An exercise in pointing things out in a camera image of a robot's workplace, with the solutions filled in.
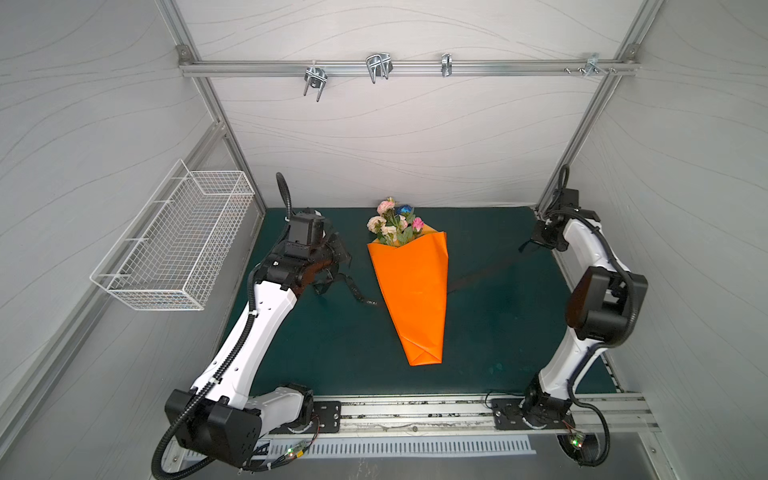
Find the black printed ribbon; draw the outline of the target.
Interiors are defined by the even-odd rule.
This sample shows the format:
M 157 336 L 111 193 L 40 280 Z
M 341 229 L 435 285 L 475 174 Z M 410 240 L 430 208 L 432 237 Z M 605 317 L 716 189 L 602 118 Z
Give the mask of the black printed ribbon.
M 499 261 L 495 264 L 491 264 L 481 269 L 472 271 L 469 274 L 462 276 L 461 278 L 449 281 L 447 285 L 447 294 L 454 294 L 474 283 L 479 282 L 484 278 L 499 274 L 541 250 L 540 247 L 533 247 L 530 251 L 528 251 L 527 247 L 529 244 L 531 244 L 531 241 L 523 242 L 518 248 L 517 254 L 513 257 L 509 257 L 503 261 Z M 375 308 L 385 307 L 385 304 L 382 301 L 376 301 L 375 299 L 365 296 L 355 281 L 349 275 L 345 273 L 332 273 L 330 270 L 325 270 L 325 273 L 325 279 L 322 281 L 316 281 L 312 284 L 313 290 L 318 296 L 325 295 L 333 284 L 341 283 L 347 286 L 348 290 L 352 294 L 352 297 L 360 304 Z

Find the blue fake flower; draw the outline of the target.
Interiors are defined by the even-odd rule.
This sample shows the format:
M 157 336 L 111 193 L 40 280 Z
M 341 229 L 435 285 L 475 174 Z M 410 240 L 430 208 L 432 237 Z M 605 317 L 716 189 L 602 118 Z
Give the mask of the blue fake flower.
M 397 214 L 401 216 L 407 217 L 413 212 L 413 207 L 410 205 L 400 205 L 397 208 Z

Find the metal bracket clamp right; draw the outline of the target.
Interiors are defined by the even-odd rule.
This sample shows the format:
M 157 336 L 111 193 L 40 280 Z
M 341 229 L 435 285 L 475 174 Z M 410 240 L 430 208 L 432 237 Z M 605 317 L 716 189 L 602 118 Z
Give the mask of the metal bracket clamp right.
M 616 75 L 618 73 L 618 70 L 615 67 L 603 66 L 600 63 L 599 55 L 597 53 L 594 53 L 585 60 L 585 63 L 582 66 L 575 69 L 566 67 L 564 69 L 564 72 L 567 75 L 571 75 L 571 76 L 577 75 L 577 76 L 587 78 L 592 76 L 605 77 L 605 76 Z

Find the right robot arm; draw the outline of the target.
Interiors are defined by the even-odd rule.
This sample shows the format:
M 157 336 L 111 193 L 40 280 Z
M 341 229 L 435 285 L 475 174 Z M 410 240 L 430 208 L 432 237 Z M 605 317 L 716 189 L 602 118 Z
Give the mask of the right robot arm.
M 623 344 L 634 331 L 648 281 L 618 259 L 599 216 L 580 207 L 575 189 L 558 192 L 536 223 L 531 241 L 568 254 L 582 272 L 566 305 L 565 335 L 520 404 L 525 423 L 544 429 L 565 419 L 596 357 Z

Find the aluminium front rail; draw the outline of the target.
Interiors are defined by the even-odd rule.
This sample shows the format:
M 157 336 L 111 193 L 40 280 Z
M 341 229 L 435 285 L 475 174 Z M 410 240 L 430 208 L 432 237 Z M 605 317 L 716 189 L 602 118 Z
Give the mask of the aluminium front rail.
M 314 401 L 340 401 L 342 404 L 340 431 L 320 433 L 338 437 L 364 438 L 377 436 L 468 436 L 491 435 L 498 431 L 534 434 L 582 432 L 601 434 L 600 416 L 577 405 L 570 407 L 575 426 L 568 430 L 496 430 L 489 400 L 510 395 L 437 395 L 437 396 L 344 396 L 318 397 Z M 236 412 L 237 418 L 256 418 L 263 428 L 262 437 L 284 424 L 267 425 L 263 414 L 252 406 Z

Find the metal hook clamp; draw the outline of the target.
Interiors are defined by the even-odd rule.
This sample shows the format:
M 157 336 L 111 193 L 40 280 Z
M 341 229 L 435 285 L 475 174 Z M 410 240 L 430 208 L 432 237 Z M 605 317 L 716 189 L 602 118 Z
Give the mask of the metal hook clamp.
M 393 70 L 391 55 L 386 52 L 369 55 L 365 66 L 373 84 L 376 84 L 379 78 L 388 80 Z
M 316 91 L 315 101 L 319 102 L 322 98 L 322 94 L 327 85 L 328 76 L 324 69 L 318 66 L 310 66 L 306 69 L 304 74 L 304 90 L 303 95 L 307 96 L 310 90 Z

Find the metal hook clamp left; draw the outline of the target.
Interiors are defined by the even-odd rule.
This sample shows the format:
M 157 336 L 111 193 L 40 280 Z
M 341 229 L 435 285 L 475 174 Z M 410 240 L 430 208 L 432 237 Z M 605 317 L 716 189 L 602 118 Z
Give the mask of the metal hook clamp left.
M 306 69 L 304 74 L 304 90 L 303 95 L 307 96 L 310 90 L 316 91 L 315 101 L 319 102 L 322 98 L 322 94 L 327 85 L 328 76 L 324 69 L 318 66 L 310 66 Z

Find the orange wrapping paper sheet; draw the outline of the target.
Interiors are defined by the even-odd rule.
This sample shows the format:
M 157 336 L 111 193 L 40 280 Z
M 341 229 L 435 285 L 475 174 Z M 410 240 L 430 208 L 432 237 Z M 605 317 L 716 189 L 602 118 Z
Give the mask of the orange wrapping paper sheet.
M 446 234 L 427 226 L 403 246 L 370 243 L 368 252 L 408 364 L 440 364 L 449 268 Z

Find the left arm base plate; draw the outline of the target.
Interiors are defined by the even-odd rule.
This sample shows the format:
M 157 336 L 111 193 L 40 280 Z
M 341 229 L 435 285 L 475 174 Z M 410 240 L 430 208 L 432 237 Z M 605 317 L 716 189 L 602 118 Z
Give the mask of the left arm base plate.
M 338 433 L 340 431 L 342 404 L 340 401 L 313 401 L 304 405 L 293 422 L 279 426 L 271 434 Z

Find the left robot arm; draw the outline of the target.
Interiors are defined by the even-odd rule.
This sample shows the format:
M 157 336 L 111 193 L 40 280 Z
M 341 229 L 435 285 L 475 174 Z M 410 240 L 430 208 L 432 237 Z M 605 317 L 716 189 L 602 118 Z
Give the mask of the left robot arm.
M 349 255 L 330 222 L 315 210 L 286 217 L 285 229 L 249 273 L 248 300 L 236 325 L 206 370 L 165 404 L 169 428 L 151 459 L 156 479 L 184 479 L 215 461 L 250 473 L 294 461 L 303 441 L 272 461 L 254 461 L 260 439 L 283 427 L 317 427 L 311 389 L 278 386 L 252 396 L 253 380 L 279 327 L 319 274 L 333 276 Z

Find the aluminium crossbar rail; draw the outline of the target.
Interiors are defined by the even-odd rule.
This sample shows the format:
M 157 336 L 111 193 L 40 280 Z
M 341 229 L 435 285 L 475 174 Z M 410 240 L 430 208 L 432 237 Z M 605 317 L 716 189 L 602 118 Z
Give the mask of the aluminium crossbar rail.
M 453 57 L 453 77 L 521 77 L 571 76 L 566 67 L 575 69 L 586 59 L 571 60 L 460 60 Z M 618 76 L 636 74 L 641 64 L 632 61 L 600 59 L 605 66 L 615 67 Z M 441 58 L 429 60 L 392 60 L 393 77 L 441 77 Z M 364 60 L 316 61 L 198 61 L 180 67 L 185 77 L 296 77 L 302 78 L 310 66 L 325 70 L 329 78 L 367 77 Z

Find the magenta fake rose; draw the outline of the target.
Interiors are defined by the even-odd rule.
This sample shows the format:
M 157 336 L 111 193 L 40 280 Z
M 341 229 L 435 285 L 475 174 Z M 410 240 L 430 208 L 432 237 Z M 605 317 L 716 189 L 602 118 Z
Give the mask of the magenta fake rose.
M 415 233 L 420 233 L 424 228 L 424 221 L 420 217 L 416 217 L 413 220 L 411 227 Z

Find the green table mat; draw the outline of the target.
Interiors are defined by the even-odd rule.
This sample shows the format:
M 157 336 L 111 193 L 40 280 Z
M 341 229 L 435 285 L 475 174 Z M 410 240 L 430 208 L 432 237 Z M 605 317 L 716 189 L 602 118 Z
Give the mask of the green table mat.
M 362 293 L 381 301 L 366 224 L 372 209 L 327 208 Z M 528 208 L 419 208 L 447 236 L 449 281 L 517 254 L 535 217 Z M 304 294 L 276 333 L 251 391 L 296 383 L 318 395 L 502 392 L 519 394 L 551 359 L 566 330 L 570 291 L 552 253 L 538 253 L 447 298 L 443 360 L 408 364 L 385 308 L 347 287 Z

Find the light pink fake rose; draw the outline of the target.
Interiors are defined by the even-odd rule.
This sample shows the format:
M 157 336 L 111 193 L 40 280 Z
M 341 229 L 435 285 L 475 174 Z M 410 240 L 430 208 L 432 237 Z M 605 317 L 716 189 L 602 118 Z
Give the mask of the light pink fake rose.
M 378 221 L 382 225 L 397 226 L 399 217 L 396 213 L 396 203 L 392 197 L 383 200 L 377 207 Z

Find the metal hook clamp middle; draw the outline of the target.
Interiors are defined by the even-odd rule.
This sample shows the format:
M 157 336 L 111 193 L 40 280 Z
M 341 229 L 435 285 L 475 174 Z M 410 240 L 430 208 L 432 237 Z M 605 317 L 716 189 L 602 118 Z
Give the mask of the metal hook clamp middle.
M 379 78 L 388 80 L 393 70 L 391 55 L 386 52 L 369 55 L 365 66 L 373 84 L 376 84 Z

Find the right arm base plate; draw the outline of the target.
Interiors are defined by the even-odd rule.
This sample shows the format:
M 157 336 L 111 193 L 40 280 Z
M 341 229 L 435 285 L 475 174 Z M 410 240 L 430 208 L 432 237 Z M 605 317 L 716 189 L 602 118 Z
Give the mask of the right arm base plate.
M 498 397 L 488 405 L 496 430 L 568 430 L 575 426 L 570 405 L 559 399 Z

